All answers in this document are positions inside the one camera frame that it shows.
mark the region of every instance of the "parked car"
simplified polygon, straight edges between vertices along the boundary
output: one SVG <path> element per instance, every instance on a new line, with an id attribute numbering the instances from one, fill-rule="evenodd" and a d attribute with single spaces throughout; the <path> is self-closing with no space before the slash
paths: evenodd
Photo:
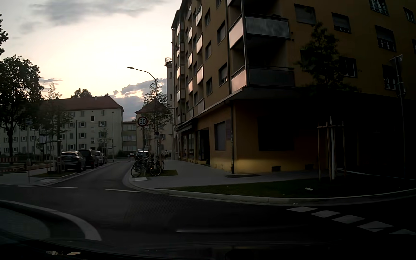
<path id="1" fill-rule="evenodd" d="M 80 152 L 63 152 L 61 153 L 65 170 L 76 170 L 81 172 L 86 170 L 86 158 Z"/>
<path id="2" fill-rule="evenodd" d="M 78 152 L 86 159 L 86 166 L 91 168 L 99 167 L 99 158 L 93 150 L 78 150 Z"/>
<path id="3" fill-rule="evenodd" d="M 104 163 L 108 163 L 107 157 L 104 155 L 104 153 L 100 153 L 102 155 L 102 158 L 104 159 Z"/>
<path id="4" fill-rule="evenodd" d="M 104 165 L 104 157 L 100 151 L 93 151 L 95 156 L 99 159 L 99 166 Z"/>

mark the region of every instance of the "street lamp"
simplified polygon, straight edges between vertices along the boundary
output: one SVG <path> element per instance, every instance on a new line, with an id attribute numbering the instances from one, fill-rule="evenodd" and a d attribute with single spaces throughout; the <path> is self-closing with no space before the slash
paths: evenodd
<path id="1" fill-rule="evenodd" d="M 140 69 L 137 69 L 137 68 L 133 68 L 133 67 L 128 67 L 128 68 L 130 68 L 130 69 L 135 69 L 135 70 L 139 70 L 139 71 L 142 71 L 142 72 L 146 72 L 146 73 L 148 73 L 149 75 L 151 75 L 152 76 L 152 78 L 153 78 L 153 80 L 155 81 L 155 88 L 156 88 L 156 91 L 157 91 L 157 93 L 155 94 L 155 109 L 154 109 L 154 112 L 153 112 L 153 115 L 154 115 L 154 119 L 155 119 L 155 121 L 157 120 L 157 118 L 156 118 L 156 113 L 157 113 L 157 102 L 158 102 L 158 84 L 157 84 L 157 80 L 155 80 L 155 77 L 152 75 L 152 74 L 150 74 L 150 72 L 148 72 L 148 71 L 145 71 L 145 70 L 140 70 Z M 158 122 L 156 121 L 155 122 L 155 124 L 154 124 L 154 126 L 155 126 L 155 129 L 154 129 L 154 135 L 158 132 Z M 157 139 L 155 139 L 155 142 L 156 142 L 156 146 L 157 146 L 157 150 L 156 150 L 156 152 L 157 153 L 159 153 L 159 145 L 158 145 L 158 141 L 157 141 Z"/>

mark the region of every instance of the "white building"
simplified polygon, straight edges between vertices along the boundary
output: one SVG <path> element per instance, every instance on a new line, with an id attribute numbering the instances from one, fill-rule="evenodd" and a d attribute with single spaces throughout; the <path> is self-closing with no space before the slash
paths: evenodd
<path id="1" fill-rule="evenodd" d="M 65 131 L 60 140 L 61 151 L 79 149 L 98 149 L 105 146 L 99 143 L 103 133 L 107 131 L 110 141 L 102 151 L 108 155 L 117 154 L 122 144 L 122 121 L 124 109 L 112 97 L 80 97 L 50 100 L 60 102 L 61 106 L 70 113 L 72 121 L 63 128 Z M 32 129 L 16 127 L 13 134 L 13 154 L 40 154 L 37 142 L 40 132 Z M 44 146 L 45 154 L 56 154 L 56 143 Z M 9 155 L 9 140 L 5 130 L 0 129 L 0 155 Z"/>

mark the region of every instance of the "red roof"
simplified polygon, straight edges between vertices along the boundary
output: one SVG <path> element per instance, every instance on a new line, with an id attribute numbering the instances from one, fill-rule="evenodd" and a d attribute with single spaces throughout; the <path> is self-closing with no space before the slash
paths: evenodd
<path id="1" fill-rule="evenodd" d="M 49 100 L 48 102 L 59 102 L 59 104 L 66 111 L 78 111 L 78 110 L 94 110 L 94 109 L 121 109 L 124 112 L 122 106 L 120 106 L 112 97 L 73 97 L 65 99 Z"/>

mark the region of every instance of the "yellow building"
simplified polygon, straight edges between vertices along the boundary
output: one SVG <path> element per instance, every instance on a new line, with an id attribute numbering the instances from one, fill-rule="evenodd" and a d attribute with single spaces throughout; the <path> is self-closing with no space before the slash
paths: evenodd
<path id="1" fill-rule="evenodd" d="M 317 169 L 316 127 L 329 117 L 294 90 L 312 83 L 295 63 L 319 21 L 339 39 L 345 82 L 361 90 L 333 104 L 341 108 L 334 124 L 345 121 L 348 167 L 399 165 L 402 118 L 389 60 L 403 54 L 405 118 L 413 125 L 415 0 L 183 0 L 168 77 L 179 157 L 236 174 Z M 415 131 L 406 130 L 412 156 Z M 338 165 L 342 158 L 337 151 Z"/>

